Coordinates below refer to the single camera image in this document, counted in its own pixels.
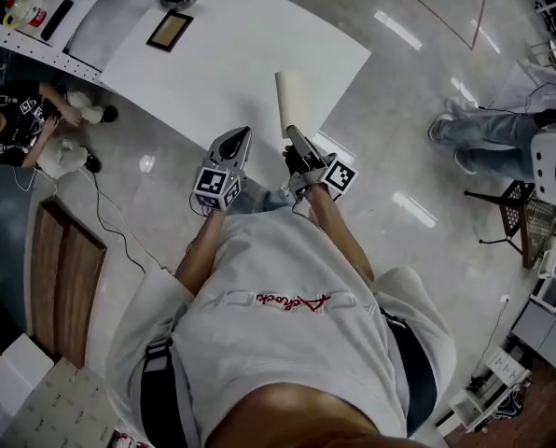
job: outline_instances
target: red line on floor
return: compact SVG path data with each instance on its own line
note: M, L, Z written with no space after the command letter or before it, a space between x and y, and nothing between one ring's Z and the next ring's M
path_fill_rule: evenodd
M481 27L481 19L483 18L483 10L485 9L485 0L483 0L482 4L481 4L481 13L480 13L480 19L477 23L477 29L475 30L475 36L473 36L473 45L469 45L466 40L464 38L462 38L458 32L456 32L456 30L454 30L443 18L441 18L434 10L432 10L429 5L427 3L425 3L423 0L417 0L417 2L419 2L421 5L423 5L425 8L427 8L427 10L429 10L434 17L436 17L438 20L440 20L451 32L453 32L459 40L461 40L471 51L473 51L473 48L475 48L475 42L477 41L477 37L480 34L480 27Z

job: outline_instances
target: black strap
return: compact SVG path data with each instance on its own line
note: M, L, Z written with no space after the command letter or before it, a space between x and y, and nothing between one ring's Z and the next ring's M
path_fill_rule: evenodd
M176 399L172 339L151 343L141 376L141 421L156 448L187 448Z
M394 334L407 375L409 385L407 436L410 436L429 418L436 407L438 399L436 378L429 359L409 324L383 309L380 311Z

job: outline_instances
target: white tabletop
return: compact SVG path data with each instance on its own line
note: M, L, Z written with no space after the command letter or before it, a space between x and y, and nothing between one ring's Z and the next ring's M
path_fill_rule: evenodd
M101 75L113 91L207 149L240 126L254 132L247 175L287 177L274 73L299 70L315 133L369 56L352 38L286 0L199 0L171 53L146 45L166 11L154 4Z

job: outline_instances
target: wooden board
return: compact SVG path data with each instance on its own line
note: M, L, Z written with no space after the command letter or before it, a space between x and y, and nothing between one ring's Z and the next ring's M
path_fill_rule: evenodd
M31 307L34 336L51 355L56 351L54 311L56 277L63 239L68 226L48 211L37 207L32 249Z
M59 353L79 369L85 361L91 306L105 251L90 234L70 227L58 277L56 340Z

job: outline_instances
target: white cylinder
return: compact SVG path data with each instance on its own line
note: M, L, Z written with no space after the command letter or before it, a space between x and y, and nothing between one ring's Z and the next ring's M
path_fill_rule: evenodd
M276 73L276 91L278 92L278 110L282 137L287 138L286 128L297 126L307 137L309 121L307 115L307 93L303 77L297 70L285 70Z

